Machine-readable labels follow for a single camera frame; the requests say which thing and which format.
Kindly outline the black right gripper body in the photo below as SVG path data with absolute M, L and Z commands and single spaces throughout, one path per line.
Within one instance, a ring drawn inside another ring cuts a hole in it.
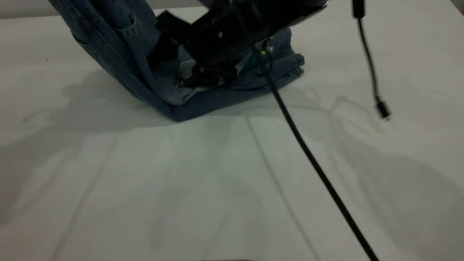
M 326 7 L 326 0 L 213 0 L 193 23 L 168 11 L 157 17 L 162 35 L 176 39 L 196 63 L 232 68 L 256 43 L 298 24 Z

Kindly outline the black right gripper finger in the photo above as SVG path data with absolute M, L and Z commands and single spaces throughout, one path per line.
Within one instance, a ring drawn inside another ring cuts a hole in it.
M 179 80 L 179 84 L 180 86 L 187 88 L 213 88 L 220 86 L 227 81 L 233 80 L 237 78 L 237 76 L 238 71 L 234 67 L 214 71 L 201 66 L 194 66 L 190 70 L 186 71 L 186 74 Z
M 178 66 L 180 46 L 180 43 L 173 37 L 162 35 L 146 57 L 149 69 L 153 70 L 159 66 Z

